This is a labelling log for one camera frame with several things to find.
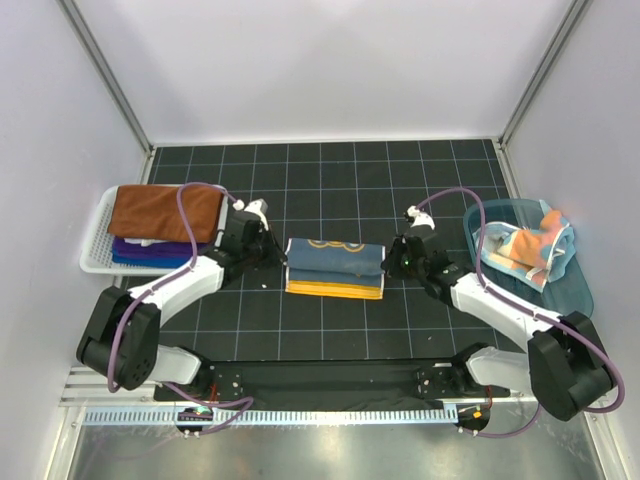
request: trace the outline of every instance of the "purple folded cloth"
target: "purple folded cloth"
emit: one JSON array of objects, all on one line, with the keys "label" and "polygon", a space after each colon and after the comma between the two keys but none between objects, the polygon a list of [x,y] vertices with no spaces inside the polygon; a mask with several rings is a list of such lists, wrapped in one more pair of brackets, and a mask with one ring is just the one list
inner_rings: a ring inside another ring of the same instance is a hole
[{"label": "purple folded cloth", "polygon": [[[198,243],[198,250],[206,247],[206,243]],[[123,238],[115,237],[113,240],[113,253],[119,257],[131,259],[144,258],[184,258],[191,257],[191,244],[180,242],[154,243],[148,247],[127,243]]]}]

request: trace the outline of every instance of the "blue folded cloth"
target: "blue folded cloth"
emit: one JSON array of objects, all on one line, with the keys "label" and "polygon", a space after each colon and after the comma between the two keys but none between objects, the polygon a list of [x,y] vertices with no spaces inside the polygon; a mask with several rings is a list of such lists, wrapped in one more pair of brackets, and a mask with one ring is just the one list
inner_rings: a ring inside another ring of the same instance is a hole
[{"label": "blue folded cloth", "polygon": [[286,291],[304,295],[380,300],[382,245],[292,238],[287,248]]}]

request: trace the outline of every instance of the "folded shirt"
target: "folded shirt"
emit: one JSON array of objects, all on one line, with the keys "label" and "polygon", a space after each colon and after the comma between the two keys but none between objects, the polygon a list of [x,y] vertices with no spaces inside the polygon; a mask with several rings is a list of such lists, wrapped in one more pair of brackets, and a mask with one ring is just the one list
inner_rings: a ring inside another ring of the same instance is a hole
[{"label": "folded shirt", "polygon": [[[216,247],[220,246],[220,242],[222,240],[222,234],[224,232],[224,226],[227,223],[228,212],[229,212],[229,202],[227,201],[226,198],[223,197],[222,206],[220,207],[220,215],[218,216],[218,224],[216,226],[217,228],[217,237],[215,242]],[[140,245],[142,247],[148,247],[149,245],[154,245],[156,243],[169,243],[167,242],[167,240],[157,240],[153,238],[123,238],[122,240],[124,240],[126,243],[130,243],[132,245]]]},{"label": "folded shirt", "polygon": [[[121,238],[188,242],[177,203],[179,187],[121,185],[118,187],[107,231]],[[207,186],[182,193],[182,203],[196,242],[210,243],[216,236],[223,194]]]}]

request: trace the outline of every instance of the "orange cloth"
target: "orange cloth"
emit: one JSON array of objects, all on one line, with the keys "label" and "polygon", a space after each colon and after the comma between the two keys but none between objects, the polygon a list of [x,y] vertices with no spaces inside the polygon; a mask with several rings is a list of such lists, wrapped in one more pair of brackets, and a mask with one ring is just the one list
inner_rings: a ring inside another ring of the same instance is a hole
[{"label": "orange cloth", "polygon": [[[178,211],[178,188],[121,185],[107,231],[122,238],[188,242]],[[214,239],[222,200],[222,193],[205,186],[187,187],[182,192],[182,203],[196,242],[209,243]]]}]

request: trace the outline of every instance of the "yellow fabric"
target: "yellow fabric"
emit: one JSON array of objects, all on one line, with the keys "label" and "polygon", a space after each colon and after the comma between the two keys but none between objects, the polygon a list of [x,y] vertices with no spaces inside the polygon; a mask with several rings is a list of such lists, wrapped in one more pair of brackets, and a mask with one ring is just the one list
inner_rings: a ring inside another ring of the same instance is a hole
[{"label": "yellow fabric", "polygon": [[366,247],[364,243],[357,244],[357,243],[344,243],[344,242],[326,242],[323,240],[307,240],[307,242],[313,248],[327,248],[327,247],[342,248],[347,252],[351,252],[351,253],[361,252],[362,250],[364,250],[364,247]]},{"label": "yellow fabric", "polygon": [[365,300],[382,299],[382,289],[380,288],[339,283],[289,281],[285,291],[288,293],[323,297],[361,298]]}]

